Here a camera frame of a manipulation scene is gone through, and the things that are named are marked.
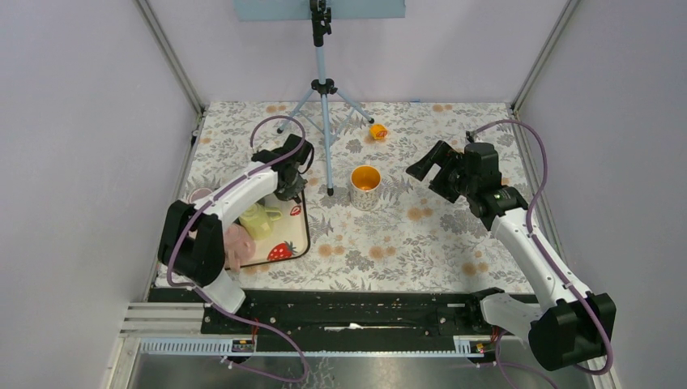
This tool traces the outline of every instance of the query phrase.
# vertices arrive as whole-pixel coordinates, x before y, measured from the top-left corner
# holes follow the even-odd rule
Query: tripod leg
[[[374,123],[374,119],[372,119],[372,118],[362,109],[361,105],[359,105],[358,103],[356,103],[355,101],[353,101],[350,97],[348,97],[348,95],[347,95],[346,93],[344,93],[344,91],[342,91],[341,88],[337,89],[336,94],[338,94],[339,96],[341,96],[341,98],[342,98],[344,101],[346,101],[347,103],[349,103],[349,104],[353,107],[354,110],[358,111],[359,114],[363,115],[363,118],[365,118],[370,124]]]
[[[334,194],[334,182],[331,179],[331,127],[329,124],[329,105],[326,101],[326,94],[322,94],[322,127],[324,128],[324,155],[326,158],[326,193],[330,196]]]
[[[291,113],[288,115],[290,118],[293,118],[294,116],[298,115],[298,111],[300,111],[301,108],[303,108],[303,104],[305,104],[305,102],[310,98],[310,95],[312,95],[313,92],[315,91],[312,88],[308,89],[308,91],[305,93],[301,101],[298,101],[298,105],[296,105],[296,108],[294,108],[293,111],[291,111]],[[290,122],[290,120],[284,120],[279,125],[279,128],[277,128],[277,133],[281,134],[282,132],[284,132],[284,130],[286,130],[286,126],[288,126]]]

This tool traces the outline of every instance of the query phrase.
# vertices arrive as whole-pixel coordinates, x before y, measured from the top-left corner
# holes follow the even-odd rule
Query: table
[[[249,136],[255,125],[274,114],[288,114],[296,103],[215,102],[207,111],[190,173],[181,194],[186,199],[199,188],[216,188],[243,169],[252,151]],[[367,121],[357,114],[332,145],[335,193],[326,195],[323,136],[306,120],[307,139],[315,160],[305,177],[310,248],[299,259],[241,269],[231,273],[243,288],[325,289],[400,292],[474,292],[498,287],[508,293],[531,293],[524,275],[503,245],[490,237],[468,210],[464,199],[451,204],[409,177],[404,170],[438,141],[457,149],[465,131],[508,117],[505,104],[364,103],[375,122],[390,132],[384,142],[370,138]],[[322,125],[319,103],[303,111]],[[337,130],[350,107],[330,105]],[[276,134],[279,121],[265,125],[256,148],[279,146],[294,126]],[[495,145],[504,183],[529,200],[525,170],[515,137],[508,126],[480,137]],[[382,199],[372,212],[350,205],[348,177],[354,167],[370,164],[382,172]],[[156,286],[168,286],[160,265]]]

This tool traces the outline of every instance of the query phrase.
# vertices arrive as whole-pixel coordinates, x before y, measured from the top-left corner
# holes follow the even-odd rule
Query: light blue tripod
[[[298,115],[299,113],[320,130],[324,134],[324,152],[326,157],[326,192],[328,195],[332,196],[334,194],[334,182],[331,177],[331,151],[330,147],[336,140],[339,132],[348,124],[348,120],[351,119],[353,112],[357,111],[369,122],[374,123],[372,119],[355,101],[351,100],[348,95],[343,91],[334,86],[334,80],[328,79],[325,74],[324,65],[324,35],[331,34],[331,9],[326,7],[325,0],[310,0],[310,11],[312,13],[313,20],[313,39],[315,42],[315,53],[318,59],[318,78],[314,79],[310,84],[310,89],[305,93],[301,101],[298,102],[296,108],[289,114],[290,118]],[[313,122],[308,116],[301,112],[303,104],[312,96],[313,92],[317,91],[320,94],[320,101],[322,102],[322,123],[324,128],[320,128],[317,124]],[[338,94],[344,101],[351,105],[351,112],[348,113],[346,120],[344,120],[339,129],[332,134],[331,124],[329,123],[329,105],[327,103],[327,95]],[[285,120],[279,126],[277,132],[280,134],[284,132],[286,126],[290,121]]]

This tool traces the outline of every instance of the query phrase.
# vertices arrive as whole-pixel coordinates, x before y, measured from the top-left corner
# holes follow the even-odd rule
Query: wall
[[[617,304],[625,389],[684,386],[685,17],[684,0],[583,2],[522,111],[571,267]]]
[[[151,2],[204,101],[300,100],[308,21],[240,23],[231,0]],[[405,19],[334,20],[327,75],[366,101],[512,101],[565,0],[407,0]]]
[[[98,387],[194,113],[133,2],[0,2],[0,387]]]

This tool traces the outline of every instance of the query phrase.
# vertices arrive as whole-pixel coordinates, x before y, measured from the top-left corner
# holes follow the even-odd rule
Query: red strawberry
[[[270,254],[267,256],[268,261],[280,261],[282,259],[291,258],[293,254],[296,253],[296,247],[293,246],[293,242],[284,242],[275,246]]]

